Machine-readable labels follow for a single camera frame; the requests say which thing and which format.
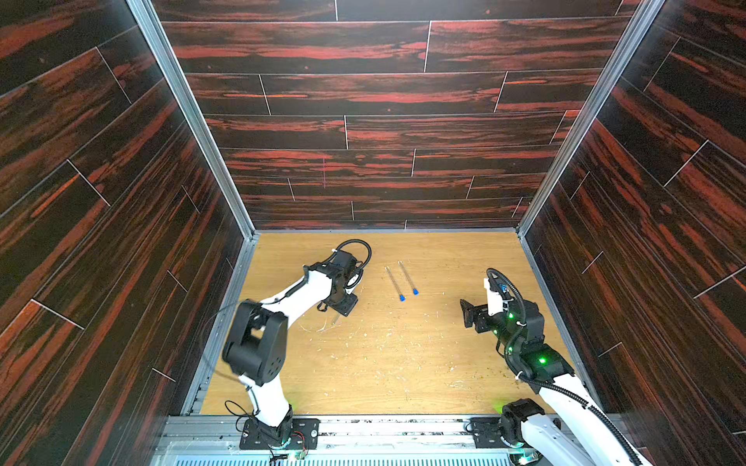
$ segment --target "test tube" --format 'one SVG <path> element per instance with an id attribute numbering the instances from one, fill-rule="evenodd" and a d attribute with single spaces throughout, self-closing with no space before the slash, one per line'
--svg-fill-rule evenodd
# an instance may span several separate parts
<path id="1" fill-rule="evenodd" d="M 391 273 L 391 269 L 388 266 L 384 267 L 383 269 L 386 270 L 387 274 L 389 274 L 389 278 L 391 279 L 391 283 L 394 284 L 394 288 L 396 288 L 396 292 L 399 294 L 399 300 L 400 301 L 404 301 L 406 298 L 401 293 L 401 290 L 399 289 L 399 285 L 396 283 L 396 280 L 394 280 L 394 274 Z"/>
<path id="2" fill-rule="evenodd" d="M 417 291 L 417 287 L 415 286 L 415 283 L 412 281 L 412 278 L 407 273 L 407 270 L 404 268 L 404 262 L 399 261 L 399 268 L 401 269 L 401 271 L 404 272 L 404 276 L 407 278 L 407 281 L 410 283 L 410 286 L 412 287 L 412 293 L 414 293 L 415 296 L 419 295 L 419 292 Z"/>

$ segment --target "metal grille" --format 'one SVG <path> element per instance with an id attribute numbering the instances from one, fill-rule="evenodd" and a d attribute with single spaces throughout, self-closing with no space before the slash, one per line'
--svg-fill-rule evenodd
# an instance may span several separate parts
<path id="1" fill-rule="evenodd" d="M 349 455 L 336 455 L 329 459 L 306 458 L 302 463 L 295 460 L 278 461 L 278 465 L 303 466 L 510 466 L 506 453 L 444 453 L 438 458 L 399 458 L 411 455 L 376 455 L 375 459 L 356 459 Z M 269 459 L 237 459 L 230 456 L 179 456 L 175 466 L 268 466 Z"/>

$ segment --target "wooden table surface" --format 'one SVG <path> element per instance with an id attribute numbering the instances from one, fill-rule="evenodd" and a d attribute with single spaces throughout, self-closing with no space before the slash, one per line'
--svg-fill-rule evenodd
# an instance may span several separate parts
<path id="1" fill-rule="evenodd" d="M 528 385 L 515 381 L 495 352 L 491 333 L 478 335 L 463 326 L 459 299 L 486 303 L 483 278 L 494 267 L 524 299 L 538 303 L 546 342 L 570 360 L 514 233 L 264 233 L 241 298 L 261 300 L 281 291 L 302 276 L 303 264 L 325 259 L 331 248 L 353 237 L 373 249 L 355 290 L 360 298 L 355 309 L 332 327 L 335 311 L 312 308 L 289 331 L 280 378 L 296 414 L 485 414 L 523 397 L 552 412 Z M 362 245 L 345 250 L 365 257 Z M 419 296 L 413 296 L 398 260 Z M 233 379 L 222 360 L 216 371 Z M 201 413 L 227 414 L 225 400 L 251 408 L 242 384 L 214 377 Z"/>

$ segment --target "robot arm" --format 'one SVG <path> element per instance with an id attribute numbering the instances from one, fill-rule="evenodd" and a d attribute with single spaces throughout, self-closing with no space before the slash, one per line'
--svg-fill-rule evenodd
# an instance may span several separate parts
<path id="1" fill-rule="evenodd" d="M 353 242 L 368 249 L 365 261 L 342 251 Z M 253 395 L 257 427 L 270 448 L 283 447 L 290 438 L 292 407 L 285 399 L 279 377 L 289 327 L 316 303 L 320 311 L 331 307 L 347 317 L 357 303 L 353 291 L 371 258 L 370 246 L 359 239 L 345 241 L 332 251 L 323 262 L 304 265 L 303 277 L 275 296 L 258 303 L 242 302 L 223 347 L 223 360 Z"/>
<path id="2" fill-rule="evenodd" d="M 651 466 L 596 405 L 565 359 L 544 343 L 544 318 L 499 271 L 487 270 L 487 304 L 461 300 L 464 324 L 498 337 L 496 350 L 517 380 L 528 383 L 575 434 L 586 453 L 564 436 L 544 410 L 523 399 L 503 407 L 501 433 L 506 444 L 536 448 L 554 466 Z"/>

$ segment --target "dark wood panel wall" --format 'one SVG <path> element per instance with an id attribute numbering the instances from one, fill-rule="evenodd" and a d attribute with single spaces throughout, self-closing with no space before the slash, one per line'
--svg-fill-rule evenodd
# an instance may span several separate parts
<path id="1" fill-rule="evenodd" d="M 621 0 L 154 0 L 260 229 L 514 227 Z"/>
<path id="2" fill-rule="evenodd" d="M 148 464 L 241 234 L 124 0 L 6 2 L 0 77 L 0 464 Z"/>
<path id="3" fill-rule="evenodd" d="M 746 465 L 746 26 L 669 0 L 527 240 L 658 466 Z"/>

